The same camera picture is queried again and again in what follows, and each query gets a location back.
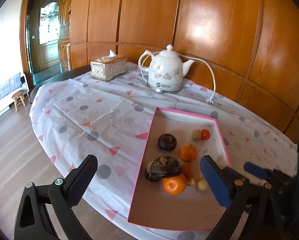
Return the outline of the ornate cream tissue box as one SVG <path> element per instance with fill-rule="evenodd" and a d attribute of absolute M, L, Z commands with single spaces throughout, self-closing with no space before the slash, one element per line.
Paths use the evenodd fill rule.
<path fill-rule="evenodd" d="M 93 78 L 110 81 L 114 77 L 127 72 L 127 57 L 116 55 L 110 50 L 109 55 L 91 61 L 90 67 Z"/>

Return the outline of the large orange tangerine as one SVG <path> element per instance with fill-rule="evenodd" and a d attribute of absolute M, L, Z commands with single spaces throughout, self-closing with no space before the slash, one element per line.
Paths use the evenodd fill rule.
<path fill-rule="evenodd" d="M 197 154 L 197 150 L 192 144 L 182 146 L 178 152 L 179 158 L 188 163 L 193 162 L 196 159 Z"/>

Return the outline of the small orange carrot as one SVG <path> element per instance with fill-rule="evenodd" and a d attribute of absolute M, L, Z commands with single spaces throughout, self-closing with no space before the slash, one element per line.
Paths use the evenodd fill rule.
<path fill-rule="evenodd" d="M 186 180 L 197 189 L 197 180 L 191 165 L 187 162 L 183 162 L 181 168 L 182 174 L 185 176 Z"/>

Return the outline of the white ceramic electric kettle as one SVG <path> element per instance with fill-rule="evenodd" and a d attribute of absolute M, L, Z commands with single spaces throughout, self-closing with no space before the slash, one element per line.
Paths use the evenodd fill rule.
<path fill-rule="evenodd" d="M 138 67 L 149 87 L 157 92 L 177 92 L 183 77 L 189 72 L 194 60 L 182 62 L 178 53 L 169 44 L 165 50 L 154 55 L 145 50 L 138 59 Z"/>

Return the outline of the red cherry tomato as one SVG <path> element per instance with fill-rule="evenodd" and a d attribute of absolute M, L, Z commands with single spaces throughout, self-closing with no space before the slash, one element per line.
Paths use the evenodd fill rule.
<path fill-rule="evenodd" d="M 210 132 L 207 129 L 201 130 L 201 139 L 202 140 L 208 140 L 208 139 L 210 139 L 210 137 L 211 137 Z"/>

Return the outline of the small wooden stool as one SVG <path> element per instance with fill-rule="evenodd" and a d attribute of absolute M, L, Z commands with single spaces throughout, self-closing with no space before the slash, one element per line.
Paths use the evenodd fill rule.
<path fill-rule="evenodd" d="M 14 101 L 14 108 L 15 108 L 16 112 L 18 112 L 18 105 L 19 105 L 19 103 L 22 103 L 22 105 L 24 107 L 26 107 L 25 97 L 24 97 L 24 91 L 23 90 L 19 90 L 16 93 L 14 93 L 12 95 L 12 99 Z"/>

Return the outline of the patterned white tablecloth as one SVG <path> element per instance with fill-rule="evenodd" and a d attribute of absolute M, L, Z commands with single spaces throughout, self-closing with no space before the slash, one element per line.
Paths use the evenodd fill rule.
<path fill-rule="evenodd" d="M 78 167 L 89 154 L 99 167 L 84 194 L 92 208 L 137 239 L 204 239 L 224 209 L 211 191 L 195 191 L 190 206 L 208 211 L 208 224 L 200 230 L 159 230 L 128 222 L 130 204 L 143 150 L 158 107 L 214 118 L 233 169 L 243 172 L 247 161 L 280 169 L 294 175 L 297 147 L 275 127 L 244 107 L 215 95 L 214 104 L 205 101 L 211 90 L 183 80 L 176 94 L 152 92 L 137 65 L 109 82 L 90 73 L 39 88 L 30 110 L 35 135 L 47 156 L 63 175 Z"/>

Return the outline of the dark round taro piece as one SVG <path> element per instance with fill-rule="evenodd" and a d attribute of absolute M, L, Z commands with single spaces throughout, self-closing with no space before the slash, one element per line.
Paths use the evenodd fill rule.
<path fill-rule="evenodd" d="M 169 133 L 162 134 L 158 138 L 158 147 L 163 151 L 171 152 L 176 148 L 176 146 L 177 139 Z"/>

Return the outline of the small orange tangerine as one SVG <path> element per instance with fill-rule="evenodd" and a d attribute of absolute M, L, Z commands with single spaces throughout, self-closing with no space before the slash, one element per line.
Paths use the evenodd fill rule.
<path fill-rule="evenodd" d="M 176 196 L 181 194 L 187 187 L 187 180 L 183 174 L 163 179 L 163 189 L 166 193 Z"/>

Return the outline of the pink shallow tray box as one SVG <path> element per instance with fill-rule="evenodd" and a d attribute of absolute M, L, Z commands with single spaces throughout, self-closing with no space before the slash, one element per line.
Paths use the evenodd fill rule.
<path fill-rule="evenodd" d="M 200 160 L 230 164 L 214 118 L 156 108 L 136 180 L 128 222 L 150 229 L 198 231 L 224 213 L 211 189 L 200 190 Z"/>

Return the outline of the wooden door with glass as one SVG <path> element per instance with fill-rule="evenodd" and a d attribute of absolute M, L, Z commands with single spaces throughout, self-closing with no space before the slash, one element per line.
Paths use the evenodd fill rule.
<path fill-rule="evenodd" d="M 71 69 L 71 1 L 22 0 L 21 60 L 32 86 Z"/>

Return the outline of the blue plaid sofa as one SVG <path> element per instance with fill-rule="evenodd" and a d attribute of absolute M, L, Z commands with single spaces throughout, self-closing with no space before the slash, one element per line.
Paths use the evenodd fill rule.
<path fill-rule="evenodd" d="M 0 116 L 10 109 L 14 102 L 12 95 L 18 91 L 28 95 L 29 88 L 24 73 L 20 72 L 0 85 Z"/>

